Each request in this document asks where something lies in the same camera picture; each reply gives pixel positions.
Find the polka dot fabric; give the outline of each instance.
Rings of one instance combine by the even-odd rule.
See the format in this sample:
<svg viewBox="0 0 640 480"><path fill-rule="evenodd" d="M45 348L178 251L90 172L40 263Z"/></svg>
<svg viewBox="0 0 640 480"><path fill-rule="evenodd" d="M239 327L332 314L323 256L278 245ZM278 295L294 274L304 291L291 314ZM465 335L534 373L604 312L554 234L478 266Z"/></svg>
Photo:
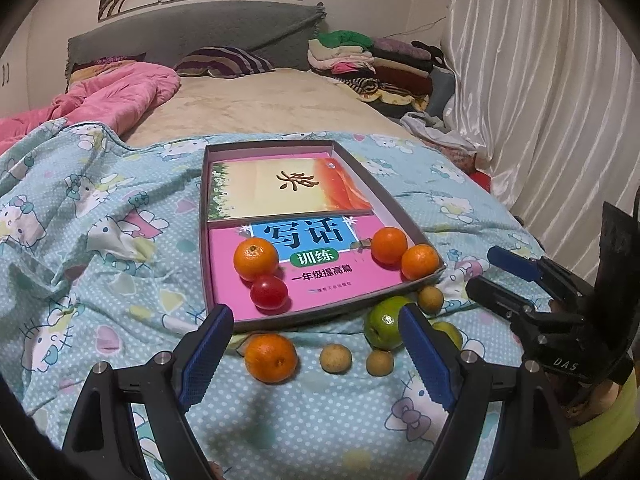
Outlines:
<svg viewBox="0 0 640 480"><path fill-rule="evenodd" d="M466 348L517 365L508 327L473 305L465 282L485 274L538 306L535 286L491 268L500 245L537 257L536 241L439 153L378 135L315 132L222 135L134 150L108 127L43 124L0 156L0 370L41 430L60 446L90 367L146 362L203 320L198 203L207 144L270 139L337 140L395 197L447 263L442 314ZM251 378L229 349L187 418L226 480L415 478L443 419L406 351L372 378L363 312L285 333L300 370L277 386ZM345 375L325 374L321 348L351 349ZM484 474L500 405L491 405L469 478ZM417 426L405 420L417 413ZM143 406L134 420L154 479L167 478Z"/></svg>

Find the small round fruit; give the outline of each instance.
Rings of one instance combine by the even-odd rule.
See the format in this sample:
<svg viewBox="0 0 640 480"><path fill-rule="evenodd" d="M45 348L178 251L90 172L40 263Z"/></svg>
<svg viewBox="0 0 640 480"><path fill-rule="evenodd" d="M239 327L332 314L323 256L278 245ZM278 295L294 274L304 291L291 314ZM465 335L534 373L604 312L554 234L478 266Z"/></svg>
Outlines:
<svg viewBox="0 0 640 480"><path fill-rule="evenodd" d="M418 294L418 305L427 314L435 315L439 313L444 304L444 295L442 291L432 285L427 285Z"/></svg>
<svg viewBox="0 0 640 480"><path fill-rule="evenodd" d="M278 251L264 238L248 238L240 242L234 253L234 269L247 282L273 274L278 269L278 261Z"/></svg>
<svg viewBox="0 0 640 480"><path fill-rule="evenodd" d="M327 345L320 352L320 366L329 374L343 374L351 368L351 351L344 345Z"/></svg>
<svg viewBox="0 0 640 480"><path fill-rule="evenodd" d="M449 336L453 341L453 344L458 347L458 350L462 350L462 334L457 327L447 321L436 321L431 326L436 330L440 330Z"/></svg>
<svg viewBox="0 0 640 480"><path fill-rule="evenodd" d="M280 278L265 274L254 280L249 295L255 306L264 310L277 310L289 297L289 289Z"/></svg>
<svg viewBox="0 0 640 480"><path fill-rule="evenodd" d="M383 227L371 239L371 255L384 265L399 264L406 247L406 235L396 227Z"/></svg>
<svg viewBox="0 0 640 480"><path fill-rule="evenodd" d="M364 335L373 348L393 350L402 344L398 315L400 309L411 303L404 296L393 296L378 303L364 319Z"/></svg>
<svg viewBox="0 0 640 480"><path fill-rule="evenodd" d="M436 249L427 244L418 244L402 255L400 266L406 279L419 280L434 273L440 266L440 259Z"/></svg>
<svg viewBox="0 0 640 480"><path fill-rule="evenodd" d="M374 377L384 377L394 370L394 357L391 352L374 350L367 357L367 372Z"/></svg>
<svg viewBox="0 0 640 480"><path fill-rule="evenodd" d="M296 347L280 334L252 336L244 349L244 366L255 379L263 383L281 383L296 371Z"/></svg>

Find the bolt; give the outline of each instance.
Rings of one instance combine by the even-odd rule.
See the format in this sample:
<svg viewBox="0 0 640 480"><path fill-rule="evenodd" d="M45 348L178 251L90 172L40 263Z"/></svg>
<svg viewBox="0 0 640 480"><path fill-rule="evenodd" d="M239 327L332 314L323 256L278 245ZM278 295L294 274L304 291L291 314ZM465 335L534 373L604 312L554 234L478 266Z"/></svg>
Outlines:
<svg viewBox="0 0 640 480"><path fill-rule="evenodd" d="M525 361L524 367L526 368L527 372L531 372L532 374L540 371L540 365L532 360Z"/></svg>
<svg viewBox="0 0 640 480"><path fill-rule="evenodd" d="M478 354L473 350L463 350L460 352L460 358L467 364L473 364L478 361Z"/></svg>
<svg viewBox="0 0 640 480"><path fill-rule="evenodd" d="M107 361L100 361L92 366L91 370L94 374L101 374L106 371L107 368L109 368L109 363Z"/></svg>
<svg viewBox="0 0 640 480"><path fill-rule="evenodd" d="M154 362L158 365L165 365L171 360L171 352L158 352L154 355Z"/></svg>

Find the pink comforter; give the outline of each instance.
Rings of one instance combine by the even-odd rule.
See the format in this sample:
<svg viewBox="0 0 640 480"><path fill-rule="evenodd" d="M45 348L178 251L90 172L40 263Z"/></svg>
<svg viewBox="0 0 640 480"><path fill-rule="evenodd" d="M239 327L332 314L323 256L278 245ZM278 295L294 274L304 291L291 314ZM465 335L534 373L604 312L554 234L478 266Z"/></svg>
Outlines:
<svg viewBox="0 0 640 480"><path fill-rule="evenodd" d="M0 119L0 154L40 124L66 117L68 124L100 121L119 136L142 114L167 102L180 87L171 68L137 62L73 85L50 106Z"/></svg>

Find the orange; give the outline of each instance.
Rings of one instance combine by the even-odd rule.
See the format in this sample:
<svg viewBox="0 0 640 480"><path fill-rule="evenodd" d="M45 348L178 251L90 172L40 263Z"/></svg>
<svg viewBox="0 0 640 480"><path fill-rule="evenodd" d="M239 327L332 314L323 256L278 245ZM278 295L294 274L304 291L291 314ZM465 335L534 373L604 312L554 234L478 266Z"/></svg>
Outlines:
<svg viewBox="0 0 640 480"><path fill-rule="evenodd" d="M244 350L244 366L263 383L281 383L296 371L296 347L280 334L252 336Z"/></svg>
<svg viewBox="0 0 640 480"><path fill-rule="evenodd" d="M273 274L278 269L278 251L264 238L248 238L236 247L234 268L243 280L252 282L258 276Z"/></svg>
<svg viewBox="0 0 640 480"><path fill-rule="evenodd" d="M419 280L435 272L440 266L436 249L427 244L418 244L402 255L400 268L408 280Z"/></svg>
<svg viewBox="0 0 640 480"><path fill-rule="evenodd" d="M383 227L371 239L371 254L381 264L397 265L406 246L406 235L400 229Z"/></svg>

